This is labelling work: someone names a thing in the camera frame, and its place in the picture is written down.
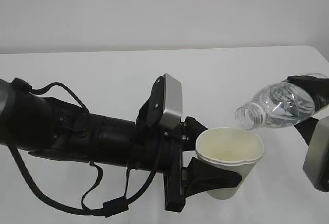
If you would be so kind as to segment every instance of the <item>white paper cup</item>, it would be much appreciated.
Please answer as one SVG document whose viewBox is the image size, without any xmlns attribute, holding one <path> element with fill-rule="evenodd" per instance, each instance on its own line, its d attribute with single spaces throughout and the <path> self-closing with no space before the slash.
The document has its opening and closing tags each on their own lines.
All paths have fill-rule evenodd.
<svg viewBox="0 0 329 224">
<path fill-rule="evenodd" d="M 199 160 L 242 176 L 241 183 L 235 188 L 207 191 L 210 196 L 225 200 L 234 196 L 251 169 L 262 158 L 264 144 L 254 133 L 220 127 L 201 133 L 196 139 L 195 151 Z"/>
</svg>

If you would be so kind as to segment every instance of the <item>plastic bottle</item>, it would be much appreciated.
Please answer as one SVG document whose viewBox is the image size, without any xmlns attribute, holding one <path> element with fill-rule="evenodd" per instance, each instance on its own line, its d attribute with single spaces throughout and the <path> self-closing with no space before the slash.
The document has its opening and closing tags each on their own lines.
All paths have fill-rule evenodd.
<svg viewBox="0 0 329 224">
<path fill-rule="evenodd" d="M 307 76 L 327 78 L 320 73 Z M 287 80 L 261 89 L 250 102 L 238 108 L 235 118 L 242 129 L 283 128 L 296 125 L 328 106 L 329 100 L 311 96 Z"/>
</svg>

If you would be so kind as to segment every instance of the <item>black robotic arm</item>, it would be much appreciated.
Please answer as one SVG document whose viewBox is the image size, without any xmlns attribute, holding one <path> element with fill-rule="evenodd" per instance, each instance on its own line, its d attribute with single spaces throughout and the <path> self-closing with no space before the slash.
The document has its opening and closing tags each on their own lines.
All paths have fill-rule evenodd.
<svg viewBox="0 0 329 224">
<path fill-rule="evenodd" d="M 63 87 L 81 107 L 37 96 L 53 86 Z M 71 214 L 109 217 L 126 211 L 128 205 L 146 191 L 157 172 L 163 174 L 165 209 L 168 211 L 182 211 L 186 198 L 191 195 L 237 186 L 242 180 L 238 173 L 218 169 L 194 157 L 188 167 L 183 167 L 182 153 L 195 150 L 196 138 L 207 128 L 192 117 L 181 122 L 181 117 L 181 84 L 168 74 L 154 82 L 136 122 L 90 114 L 79 98 L 61 83 L 33 89 L 17 78 L 12 83 L 0 80 L 0 143 L 9 147 L 36 196 Z M 99 184 L 102 175 L 95 163 L 127 167 L 127 182 L 130 170 L 141 169 L 150 174 L 132 197 L 126 198 L 125 191 L 122 197 L 94 210 L 87 208 L 82 199 L 82 209 L 76 209 L 58 203 L 40 191 L 17 149 L 45 159 L 89 162 L 99 173 L 91 190 Z"/>
</svg>

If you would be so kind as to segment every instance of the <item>white tabletop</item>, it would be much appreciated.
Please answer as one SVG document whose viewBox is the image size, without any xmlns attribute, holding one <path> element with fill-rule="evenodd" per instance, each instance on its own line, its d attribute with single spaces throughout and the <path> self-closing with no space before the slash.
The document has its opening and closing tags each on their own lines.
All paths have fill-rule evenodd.
<svg viewBox="0 0 329 224">
<path fill-rule="evenodd" d="M 155 79 L 169 73 L 182 82 L 185 116 L 208 128 L 236 127 L 234 112 L 261 87 L 289 75 L 320 72 L 329 65 L 314 48 L 260 47 L 166 51 L 0 54 L 0 78 L 19 77 L 34 88 L 54 81 L 69 86 L 91 113 L 135 120 Z M 60 88 L 48 96 L 74 103 Z M 329 110 L 317 118 L 329 115 Z M 329 194 L 313 188 L 302 171 L 307 146 L 294 128 L 259 129 L 265 154 L 237 194 L 225 201 L 206 193 L 187 198 L 181 213 L 164 210 L 162 175 L 130 210 L 104 219 L 62 213 L 43 204 L 29 190 L 8 149 L 0 146 L 1 223 L 327 223 Z M 79 207 L 82 194 L 96 179 L 85 163 L 34 158 L 22 152 L 42 191 Z M 194 152 L 185 153 L 187 164 Z M 103 165 L 101 185 L 86 202 L 92 208 L 122 195 L 125 169 Z M 128 195 L 144 183 L 148 172 L 131 173 Z"/>
</svg>

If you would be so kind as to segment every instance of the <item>bottle neck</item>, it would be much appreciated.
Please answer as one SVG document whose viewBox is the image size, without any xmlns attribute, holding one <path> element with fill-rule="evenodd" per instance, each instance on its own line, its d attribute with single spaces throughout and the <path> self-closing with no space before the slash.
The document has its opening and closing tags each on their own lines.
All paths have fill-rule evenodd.
<svg viewBox="0 0 329 224">
<path fill-rule="evenodd" d="M 235 112 L 235 119 L 244 130 L 263 127 L 266 124 L 266 111 L 258 103 L 247 102 Z"/>
</svg>

